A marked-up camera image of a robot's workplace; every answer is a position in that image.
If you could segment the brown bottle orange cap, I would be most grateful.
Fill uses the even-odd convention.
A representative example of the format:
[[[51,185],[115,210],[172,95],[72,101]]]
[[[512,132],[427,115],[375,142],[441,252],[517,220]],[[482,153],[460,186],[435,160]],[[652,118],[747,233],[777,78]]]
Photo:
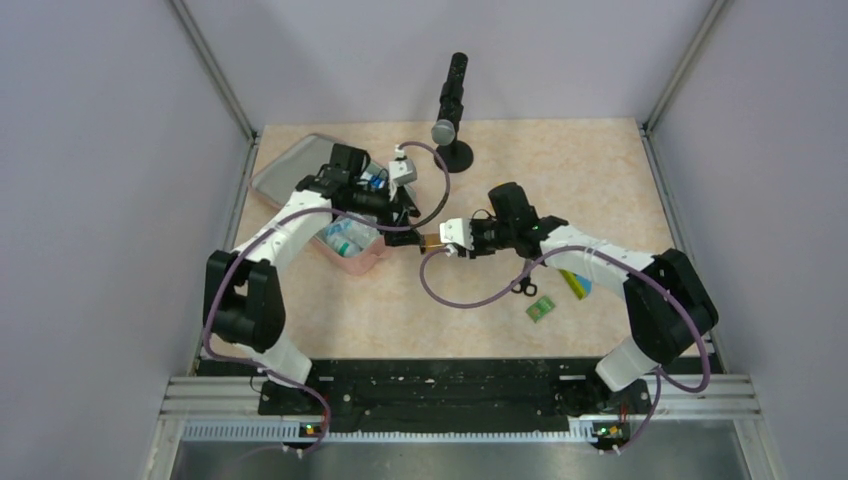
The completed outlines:
[[[419,251],[422,255],[447,249],[446,244],[442,241],[438,233],[427,233],[421,235],[421,243]]]

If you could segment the blue packet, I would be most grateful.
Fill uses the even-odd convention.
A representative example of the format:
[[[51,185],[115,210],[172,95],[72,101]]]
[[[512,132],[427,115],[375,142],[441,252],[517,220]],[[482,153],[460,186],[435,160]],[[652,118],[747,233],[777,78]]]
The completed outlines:
[[[353,241],[356,236],[355,225],[356,223],[351,219],[338,219],[324,229],[324,238],[329,241],[333,237],[341,236]]]

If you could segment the black handled scissors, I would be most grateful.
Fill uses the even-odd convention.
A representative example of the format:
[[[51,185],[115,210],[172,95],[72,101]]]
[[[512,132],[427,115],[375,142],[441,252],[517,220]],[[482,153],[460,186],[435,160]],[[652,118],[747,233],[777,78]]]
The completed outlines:
[[[518,282],[511,288],[512,293],[521,294],[527,297],[535,297],[537,295],[538,287],[532,281],[532,277],[530,275],[530,272],[532,271],[532,263],[533,261],[530,259],[525,260]]]

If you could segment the small green box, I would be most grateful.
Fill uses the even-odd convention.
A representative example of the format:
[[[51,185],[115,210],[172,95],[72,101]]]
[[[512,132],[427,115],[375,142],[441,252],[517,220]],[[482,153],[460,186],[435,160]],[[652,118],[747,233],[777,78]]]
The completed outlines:
[[[548,316],[555,308],[555,303],[548,296],[542,296],[531,304],[525,310],[525,313],[534,323],[538,323]]]

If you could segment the pink medicine kit case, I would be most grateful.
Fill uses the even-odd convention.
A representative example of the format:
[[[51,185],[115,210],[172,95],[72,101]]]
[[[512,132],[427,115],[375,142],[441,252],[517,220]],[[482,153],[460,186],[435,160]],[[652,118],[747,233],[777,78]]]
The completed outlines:
[[[350,275],[362,275],[392,252],[384,242],[385,231],[375,225],[376,219],[344,209],[344,187],[363,186],[365,171],[388,171],[388,164],[372,160],[369,153],[323,134],[308,134],[267,166],[256,172],[249,189],[275,214],[256,232],[239,243],[238,251],[247,261],[269,261],[283,272],[295,257],[312,245]],[[418,216],[415,195],[408,184],[401,187],[411,197],[411,219]],[[362,252],[353,258],[336,254],[324,238],[324,229],[342,218],[353,220],[353,240]]]

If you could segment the white bottle green label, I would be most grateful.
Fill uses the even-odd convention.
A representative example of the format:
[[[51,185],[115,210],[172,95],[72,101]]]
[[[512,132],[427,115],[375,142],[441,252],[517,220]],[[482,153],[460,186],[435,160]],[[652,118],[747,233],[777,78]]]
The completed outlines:
[[[353,258],[362,252],[358,244],[344,235],[328,237],[326,242],[336,254],[343,258]]]

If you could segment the blue white dropper bottle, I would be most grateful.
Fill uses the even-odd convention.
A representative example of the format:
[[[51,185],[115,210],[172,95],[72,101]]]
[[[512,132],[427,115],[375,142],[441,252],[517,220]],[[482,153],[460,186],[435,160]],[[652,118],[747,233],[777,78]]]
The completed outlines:
[[[365,171],[360,176],[361,181],[372,190],[381,190],[388,185],[388,171],[380,169],[377,172]]]

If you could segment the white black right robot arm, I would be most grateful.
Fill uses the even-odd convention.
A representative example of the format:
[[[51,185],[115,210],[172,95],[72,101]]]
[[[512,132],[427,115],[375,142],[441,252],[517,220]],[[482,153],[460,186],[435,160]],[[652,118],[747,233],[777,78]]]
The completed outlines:
[[[589,404],[612,412],[642,375],[676,360],[719,320],[718,311],[689,257],[669,248],[645,253],[595,238],[567,220],[540,216],[524,189],[505,183],[489,194],[494,214],[447,222],[455,244],[470,257],[513,250],[527,262],[565,270],[625,302],[629,335],[595,367],[586,385]]]

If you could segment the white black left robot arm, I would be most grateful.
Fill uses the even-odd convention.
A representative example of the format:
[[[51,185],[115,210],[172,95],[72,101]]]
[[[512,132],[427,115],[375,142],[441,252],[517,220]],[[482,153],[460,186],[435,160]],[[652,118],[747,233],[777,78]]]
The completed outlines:
[[[417,177],[404,147],[395,148],[388,180],[368,187],[362,175],[367,151],[336,143],[317,173],[297,182],[289,199],[268,223],[232,251],[213,252],[206,265],[204,335],[218,336],[245,353],[245,362],[284,386],[283,401],[297,413],[319,404],[320,386],[308,378],[311,360],[285,333],[281,275],[317,234],[340,218],[417,244],[409,220],[418,216],[404,188]]]

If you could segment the colourful toy block stack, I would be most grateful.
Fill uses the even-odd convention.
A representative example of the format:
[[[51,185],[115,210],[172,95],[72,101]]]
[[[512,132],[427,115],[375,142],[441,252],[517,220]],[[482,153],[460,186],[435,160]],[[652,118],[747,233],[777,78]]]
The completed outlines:
[[[578,300],[584,300],[591,294],[592,283],[588,279],[567,270],[559,273]]]

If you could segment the black microphone on stand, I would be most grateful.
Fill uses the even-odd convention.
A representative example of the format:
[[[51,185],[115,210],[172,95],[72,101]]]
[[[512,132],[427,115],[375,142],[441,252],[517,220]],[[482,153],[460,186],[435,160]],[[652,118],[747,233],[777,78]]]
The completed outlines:
[[[439,95],[437,120],[431,128],[431,139],[443,158],[449,173],[461,173],[473,164],[472,148],[458,138],[464,113],[464,79],[468,56],[455,52],[451,57],[445,82]]]

